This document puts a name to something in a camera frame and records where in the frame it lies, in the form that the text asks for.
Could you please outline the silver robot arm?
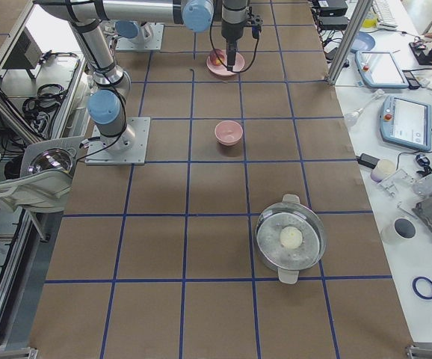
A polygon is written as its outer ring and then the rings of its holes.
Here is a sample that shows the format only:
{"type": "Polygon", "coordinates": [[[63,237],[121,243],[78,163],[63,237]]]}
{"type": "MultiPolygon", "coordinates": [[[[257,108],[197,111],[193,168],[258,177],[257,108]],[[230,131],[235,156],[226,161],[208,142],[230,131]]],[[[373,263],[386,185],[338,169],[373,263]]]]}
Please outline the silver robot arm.
{"type": "MultiPolygon", "coordinates": [[[[193,32],[206,31],[215,21],[213,1],[104,1],[105,14],[112,19],[172,22],[193,32]]],[[[221,35],[226,41],[226,68],[233,71],[238,40],[250,21],[246,1],[223,1],[221,35]]]]}
{"type": "Polygon", "coordinates": [[[87,103],[99,130],[102,147],[118,153],[135,142],[126,118],[130,76],[117,64],[101,28],[111,20],[184,25],[193,32],[208,29],[215,14],[213,1],[35,1],[45,12],[71,26],[90,65],[98,91],[87,103]]]}

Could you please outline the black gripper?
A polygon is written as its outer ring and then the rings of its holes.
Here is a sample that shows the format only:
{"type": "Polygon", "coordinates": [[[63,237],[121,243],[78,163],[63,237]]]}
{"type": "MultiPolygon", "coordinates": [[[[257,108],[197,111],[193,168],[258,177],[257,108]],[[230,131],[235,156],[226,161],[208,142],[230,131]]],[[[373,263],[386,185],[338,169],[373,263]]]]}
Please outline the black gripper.
{"type": "Polygon", "coordinates": [[[235,59],[237,55],[237,40],[234,38],[226,39],[226,69],[234,72],[235,59]]]}

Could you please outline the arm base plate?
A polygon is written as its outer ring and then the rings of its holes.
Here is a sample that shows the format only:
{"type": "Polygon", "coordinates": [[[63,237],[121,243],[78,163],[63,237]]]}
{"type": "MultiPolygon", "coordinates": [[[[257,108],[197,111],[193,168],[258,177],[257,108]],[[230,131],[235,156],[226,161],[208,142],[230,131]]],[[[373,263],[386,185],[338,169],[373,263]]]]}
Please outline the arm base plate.
{"type": "Polygon", "coordinates": [[[131,21],[116,21],[116,50],[118,52],[159,51],[164,33],[164,25],[158,22],[140,24],[131,21]]]}
{"type": "Polygon", "coordinates": [[[96,125],[93,126],[93,137],[88,154],[84,158],[86,165],[144,165],[149,139],[151,119],[149,117],[128,117],[126,130],[114,144],[116,138],[100,135],[96,125]]]}

